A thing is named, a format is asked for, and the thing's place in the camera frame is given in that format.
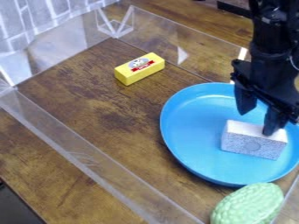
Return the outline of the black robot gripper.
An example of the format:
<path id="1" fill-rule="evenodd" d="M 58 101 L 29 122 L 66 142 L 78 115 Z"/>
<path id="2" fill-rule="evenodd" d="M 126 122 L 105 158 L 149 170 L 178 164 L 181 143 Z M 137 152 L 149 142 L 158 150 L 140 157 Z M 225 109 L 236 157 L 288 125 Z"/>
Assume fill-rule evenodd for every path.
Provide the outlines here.
<path id="1" fill-rule="evenodd" d="M 299 0 L 248 0 L 253 24 L 250 60 L 230 61 L 237 112 L 242 116 L 263 102 L 263 135 L 287 122 L 299 123 Z"/>

